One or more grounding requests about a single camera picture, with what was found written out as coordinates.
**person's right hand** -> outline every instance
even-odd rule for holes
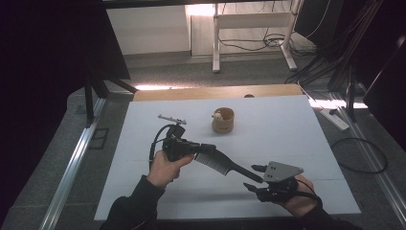
[[[298,191],[313,194],[314,187],[313,183],[306,179],[301,174],[295,175],[295,178],[299,183]],[[292,214],[296,218],[302,217],[304,214],[308,213],[317,205],[317,200],[314,200],[309,197],[295,195],[286,202],[277,202],[277,204],[281,205],[284,209],[286,209],[290,214]]]
[[[180,168],[190,164],[193,159],[194,155],[189,154],[175,162],[170,162],[167,154],[159,150],[155,154],[147,180],[154,186],[165,189],[173,179],[179,177]]]

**small wooden cup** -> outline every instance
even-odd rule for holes
[[[228,133],[234,127],[234,111],[228,107],[220,107],[214,111],[214,118],[212,121],[212,128],[217,133]]]

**metal frame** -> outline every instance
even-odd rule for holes
[[[39,226],[40,230],[50,230],[55,229],[57,221],[59,220],[60,213],[62,212],[63,206],[65,205],[66,199],[71,191],[74,184],[75,177],[79,171],[80,163],[86,152],[87,146],[95,132],[96,126],[98,124],[102,109],[105,103],[105,99],[98,99],[95,104],[94,114],[95,119],[90,127],[84,129],[81,134],[78,144],[72,154],[71,160],[66,167],[65,173],[60,180],[60,183],[54,194],[54,198],[51,201],[48,211]]]
[[[219,33],[221,29],[271,28],[286,27],[284,40],[280,47],[287,65],[291,71],[298,69],[295,60],[289,52],[289,40],[295,26],[301,0],[295,1],[291,12],[248,13],[248,14],[218,14],[218,4],[214,4],[214,48],[213,72],[220,72]]]
[[[164,7],[193,4],[235,3],[235,2],[258,2],[258,0],[103,0],[101,3],[107,9]]]

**white table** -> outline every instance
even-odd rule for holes
[[[211,128],[211,115],[222,106],[236,114],[234,130],[228,134]],[[214,144],[246,169],[269,161],[301,167],[327,212],[360,213],[306,96],[283,96],[130,103],[95,219],[106,219],[114,200],[129,196],[141,175],[148,173],[150,143],[169,123],[158,119],[159,114],[185,119],[183,138]],[[290,216],[278,205],[259,202],[243,182],[265,187],[236,172],[224,176],[193,161],[168,185],[159,201],[158,219]]]

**power strip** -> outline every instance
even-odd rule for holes
[[[335,126],[337,126],[340,130],[344,131],[350,126],[347,125],[341,118],[339,118],[335,114],[329,114],[330,109],[323,109],[321,113],[325,116],[329,121],[331,121]]]

